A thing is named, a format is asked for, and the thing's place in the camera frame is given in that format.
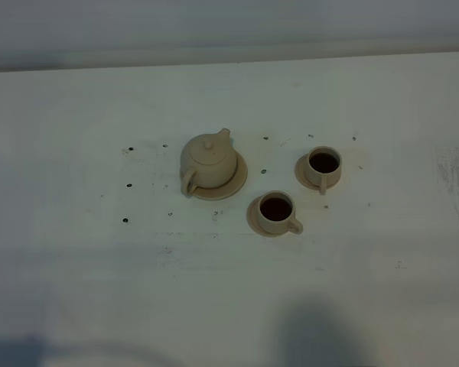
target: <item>teapot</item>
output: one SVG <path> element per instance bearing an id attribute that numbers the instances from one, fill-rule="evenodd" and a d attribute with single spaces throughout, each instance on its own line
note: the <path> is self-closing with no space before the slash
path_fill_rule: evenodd
<path id="1" fill-rule="evenodd" d="M 198 188 L 214 189 L 231 180 L 238 158 L 231 145 L 230 130 L 198 135 L 181 153 L 181 191 L 191 196 Z"/>

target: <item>teapot spout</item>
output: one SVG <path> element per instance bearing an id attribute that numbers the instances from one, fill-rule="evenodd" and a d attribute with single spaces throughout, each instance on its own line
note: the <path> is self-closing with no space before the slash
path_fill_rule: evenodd
<path id="1" fill-rule="evenodd" d="M 227 128 L 222 128 L 220 132 L 217 133 L 218 135 L 227 135 L 227 136 L 230 136 L 230 130 L 227 129 Z"/>

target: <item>teapot lid knob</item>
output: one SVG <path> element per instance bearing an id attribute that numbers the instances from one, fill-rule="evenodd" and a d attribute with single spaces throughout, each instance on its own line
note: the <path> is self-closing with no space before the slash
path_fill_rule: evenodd
<path id="1" fill-rule="evenodd" d="M 205 147 L 207 150 L 212 149 L 213 146 L 214 146 L 214 143 L 213 143 L 213 141 L 212 141 L 211 139 L 206 139 L 206 140 L 204 141 L 204 147 Z"/>

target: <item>white surface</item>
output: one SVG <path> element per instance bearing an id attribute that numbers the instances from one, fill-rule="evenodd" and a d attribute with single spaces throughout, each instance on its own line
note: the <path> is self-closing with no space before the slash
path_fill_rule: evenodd
<path id="1" fill-rule="evenodd" d="M 371 45 L 375 54 L 395 47 L 393 53 L 405 52 L 412 38 L 418 53 L 432 40 L 437 50 L 452 50 L 440 37 L 459 37 L 459 0 L 0 0 L 0 66 L 5 68 L 78 67 L 79 59 L 84 66 L 92 61 L 104 66 L 99 51 L 123 50 L 153 55 L 110 54 L 117 65 L 130 64 L 133 57 L 153 64 L 173 54 L 180 57 L 178 63 L 191 62 L 194 55 L 207 63 L 227 51 L 200 47 L 307 42 L 319 43 L 310 54 L 329 57 L 342 50 L 343 56 L 350 46 L 336 41 L 356 40 L 368 42 L 351 47 L 362 47 L 362 54 Z M 391 39 L 405 44 L 398 47 Z M 292 53 L 300 51 L 296 47 Z M 257 60 L 263 56 L 260 47 Z"/>
<path id="2" fill-rule="evenodd" d="M 246 185 L 182 197 L 222 127 Z M 267 190 L 302 235 L 250 230 Z M 47 367 L 459 366 L 459 54 L 0 74 L 0 342 L 31 335 Z"/>

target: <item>white table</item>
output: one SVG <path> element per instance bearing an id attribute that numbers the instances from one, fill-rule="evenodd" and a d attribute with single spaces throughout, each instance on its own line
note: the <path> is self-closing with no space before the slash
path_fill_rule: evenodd
<path id="1" fill-rule="evenodd" d="M 223 127 L 245 186 L 183 197 L 183 145 Z M 293 174 L 316 145 L 343 155 L 326 196 Z M 302 235 L 248 227 L 268 190 Z M 459 367 L 459 54 L 0 73 L 4 354 Z"/>

